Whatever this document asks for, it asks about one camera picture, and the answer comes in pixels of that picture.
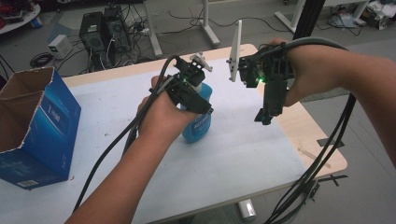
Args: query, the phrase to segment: cardboard box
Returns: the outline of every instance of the cardboard box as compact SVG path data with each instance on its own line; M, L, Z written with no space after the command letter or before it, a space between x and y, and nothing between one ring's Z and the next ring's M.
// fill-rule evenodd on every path
M23 189L67 180L80 111L54 68L14 74L0 91L0 178Z

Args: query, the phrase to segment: hand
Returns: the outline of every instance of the hand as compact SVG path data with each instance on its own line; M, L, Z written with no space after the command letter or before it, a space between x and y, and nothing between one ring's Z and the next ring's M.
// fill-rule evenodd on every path
M285 42L274 39L270 45ZM294 84L286 94L285 106L291 106L314 93L330 91L341 86L342 72L337 64L343 64L345 50L319 45L306 45L291 49L287 57L295 75Z
M159 77L151 79L154 88ZM144 98L139 105L140 110L148 100ZM154 141L163 140L166 144L172 142L180 135L183 129L196 118L197 114L178 109L169 98L166 91L154 100L148 113L139 126L139 136L147 136Z

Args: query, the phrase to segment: spray bottle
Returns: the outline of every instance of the spray bottle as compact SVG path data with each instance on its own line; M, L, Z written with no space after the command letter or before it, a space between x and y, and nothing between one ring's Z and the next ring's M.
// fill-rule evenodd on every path
M193 88L202 98L209 102L210 95L212 94L212 88L205 83L201 83L197 87ZM194 143L203 138L209 130L211 119L211 114L200 114L195 120L190 122L182 133L186 141L188 143Z

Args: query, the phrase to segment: gray floor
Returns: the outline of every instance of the gray floor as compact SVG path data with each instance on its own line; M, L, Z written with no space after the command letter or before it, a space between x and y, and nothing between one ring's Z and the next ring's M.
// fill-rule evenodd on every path
M282 1L278 0L220 1L210 4L210 18L220 24L230 24L242 17L259 17L265 19L276 29L287 31L286 27L275 18L274 12L281 11L291 17L295 4L295 0L290 1L289 6L283 6ZM144 17L142 6L136 6ZM59 20L67 20L65 17L70 15L70 10L77 9L43 14L41 18L45 25L40 29L26 26L9 34L0 35L1 54L14 70L29 69L32 57L38 53L49 51L47 45L56 35L78 33L78 30L59 23ZM179 17L190 17L191 14L198 16L200 10L199 7L191 7L190 10L179 8L173 9L172 14ZM327 27L326 20L329 13L328 8L322 10L318 21L320 27ZM167 13L161 12L156 16L158 32L181 30L190 25L189 21L174 19ZM213 23L211 26L221 42L219 47L231 46L233 27L220 27ZM313 35L330 38L355 52L389 57L396 61L396 25L389 26L388 29L382 31L367 26L361 30L361 34L358 36L348 30L335 28L320 30L317 27ZM292 33L274 31L263 21L244 20L242 43L258 47L261 43L278 36L292 39ZM179 34L159 35L159 39L164 57L170 54L188 54L212 49L205 34L199 28L192 28ZM139 46L145 57L154 59L152 48L146 37L141 40ZM81 52L64 63L60 73L63 76L78 74L86 68L87 61L87 53ZM325 99L309 101L303 105L324 132L330 134L347 97L341 95L321 98ZM343 141L346 145L340 150L348 161L348 167L340 175L347 175L348 178L339 179L339 187L336 187L333 182L322 183L315 196L315 201L309 201L291 223L396 222L396 194L394 193L396 171L370 121L359 105L355 107ZM252 198L257 216L250 223L263 223L284 192L285 189ZM194 218L184 219L184 221L194 224L246 222L240 219L233 204L198 214Z

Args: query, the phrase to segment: black cable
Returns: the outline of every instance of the black cable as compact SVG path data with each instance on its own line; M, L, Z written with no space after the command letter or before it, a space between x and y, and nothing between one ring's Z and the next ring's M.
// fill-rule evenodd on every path
M159 88L161 87L161 83L162 83L163 77L165 75L166 68L169 66L169 63L174 59L178 60L179 57L177 55L174 55L166 60L166 62L163 65L163 69L161 70L159 79L158 79L155 87L153 88L152 94L148 98L147 102L143 105L142 109L137 113L136 117L126 126L126 128L120 133L120 135L117 136L116 139L114 139L114 141L107 147L107 149L102 153L102 155L96 161L95 165L92 167L92 170L91 170L91 172L84 184L84 187L78 197L78 201L76 202L76 206L75 206L73 212L75 212L79 208L79 205L81 204L82 199L84 198L85 192L87 191L88 186L91 183L93 175L95 174L96 170L98 169L99 165L102 163L102 161L106 157L106 155L111 151L111 149L113 149L113 147L122 139L122 137L125 134L127 134L129 131L135 132L138 125L145 117L147 111L149 110L149 107L152 105L152 103L154 102L154 100L157 97L157 93L158 93Z
M0 54L0 58L3 60L3 62L8 66L9 70L11 70L13 73L15 73L14 69L12 69L11 66L9 66L8 62L6 59L3 58L3 56Z
M59 70L61 69L62 65L64 65L65 62L67 62L69 59L71 59L71 58L72 58L73 56L75 56L76 54L82 52L83 50L85 50L85 49L81 49L81 50L75 52L74 54L70 55L68 58L64 59L64 61L63 61L63 62L59 65L59 67L57 67L56 69L59 71Z
M42 67L48 64L53 59L53 55L47 52L39 53L30 61L30 66L32 68Z
M179 30L179 31L169 31L169 32L163 32L163 33L161 33L161 34L162 34L162 35L178 34L178 33L184 32L184 31L186 31L186 30L190 30L192 27L194 27L194 25L189 26L189 27L184 28L184 29Z
M136 7L134 6L134 4L132 4L132 6L134 7L134 10L137 13L137 16L140 18L140 22L143 22L143 18L140 16L139 12L137 11Z
M171 17L175 18L175 19L195 19L195 20L200 20L200 19L201 19L201 18L177 17L177 16L172 15L172 13L171 13L170 10L169 10L169 15L170 15ZM237 21L239 21L239 20L259 20L259 21L265 22L265 23L267 24L268 27L270 27L271 29L273 29L273 30L275 30L275 31L278 31L278 32L290 32L289 30L278 30L278 29L272 27L272 26L270 25L270 23L268 23L268 22L265 21L264 19L257 18L257 17L242 17L242 18L239 18L239 19L233 21L232 23L226 24L226 25L219 24L219 23L213 21L212 19L209 19L209 20L210 20L211 22L215 23L217 26L220 26L220 27L228 27L228 26L235 25L235 23L236 23Z
M264 19L261 19L261 18L257 18L257 17L242 17L242 18L240 18L240 19L238 19L238 20L235 20L233 23L230 23L230 24L227 24L227 25L221 25L221 24L218 24L217 22L215 22L215 21L213 21L213 20L211 20L211 19L209 19L209 20L212 21L213 23L215 23L217 26L221 26L221 27L232 26L232 25L234 25L234 24L235 24L237 21L239 21L239 20L258 20L258 21L263 21L263 22L265 22L265 24L267 24L267 26L268 26L269 28L273 29L274 31L277 31L277 32L290 32L289 30L278 30L278 29L272 27L268 21L266 21L266 20L264 20Z
M302 45L323 45L323 46L329 46L332 48L338 48L338 49L345 49L344 47L326 40L322 38L313 38L313 37L304 37L304 38L299 38L296 40L293 40L289 42L288 44L281 45L279 47L275 47L273 49L269 50L262 50L259 51L254 59L252 60L252 63L250 64L248 68L248 73L252 74L253 67L257 62L263 58L270 56L275 53L279 53L281 51L287 52L290 49L297 48ZM303 173L303 175L295 181L290 189L283 195L283 197L279 200L278 204L276 205L272 215L267 219L265 222L267 223L280 223L280 220L287 220L290 217L293 217L295 213L297 213L300 210L301 205L297 206L296 209L293 209L292 212L288 213L284 217L282 217L280 220L276 220L279 218L289 207L291 207L292 204L297 200L300 195L302 195L304 192L307 192L308 188L312 188L309 183L315 178L316 174L318 171L322 168L322 166L325 164L325 162L330 158L332 153L336 150L338 143L341 141L341 138L344 134L345 128L347 126L347 121L349 119L350 113L353 109L354 102L356 102L356 98L353 95L349 96L348 102L346 103L346 108L344 109L344 112L337 122L337 125L332 132L331 136L328 139L328 142L326 143L325 147L322 149L322 151L319 153L318 157L314 160L314 162L311 164L311 166ZM335 135L337 134L338 130L341 127L341 131L338 134L338 137L335 141L335 144L333 147L330 149L330 152L328 152L326 158L322 160L323 156L325 155L329 145L331 144L331 141L334 139Z
M0 61L0 65L2 66L2 68L3 68L3 70L4 70L4 73L6 74L7 80L9 80L9 76L8 76L7 70L6 70L6 68L4 67L4 65L1 63L1 61Z
M324 28L318 26L317 24L316 24L316 26L319 28L319 30L329 30L329 29L332 29L332 28L345 28L345 29L347 29L350 33L352 33L354 36L359 36L359 35L361 34L361 30L363 29L363 27L361 27L361 28L359 29L359 31L358 31L357 33L355 33L355 32L352 31L352 29L350 29L349 27L346 27L346 26L337 26L337 25L330 25L330 24L329 24L328 27L324 27Z
M129 12L131 11L131 4L128 4L128 7L126 7L126 8L128 8L128 12L126 13L126 16L125 16L125 18L124 18L124 22L126 22L126 19L128 18L128 16L129 16Z
M296 209L293 209L290 213L282 217L280 220L275 221L280 215L282 215L283 212L285 212L294 202L295 200L304 192L307 192L307 188L313 188L314 186L310 186L309 183L313 181L313 179L316 177L320 169L324 166L324 164L327 162L327 160L330 158L330 156L334 153L334 151L337 149L338 144L341 142L341 138L344 135L345 129L347 127L347 122L350 118L351 112L353 110L354 104L356 102L356 98L352 95L349 94L348 100L346 102L346 107L341 115L341 118L339 119L334 131L332 132L331 136L329 137L325 147L322 149L322 151L319 153L318 157L314 160L312 165L307 169L307 171L300 177L299 180L297 180L292 187L288 190L288 192L285 193L285 195L281 198L279 203L276 205L276 208L273 211L273 214L267 219L265 223L283 223L287 219L293 217L301 208L303 203L306 200L305 199L297 206ZM328 146L330 145L330 142L333 140L335 134L338 132L338 129L341 126L341 130L335 140L335 143L332 146L332 149L328 152L326 157L322 159L323 155L325 154ZM300 184L297 187L297 190L295 190L289 198L281 204L281 202L286 198L286 196L291 192L291 190L297 185Z

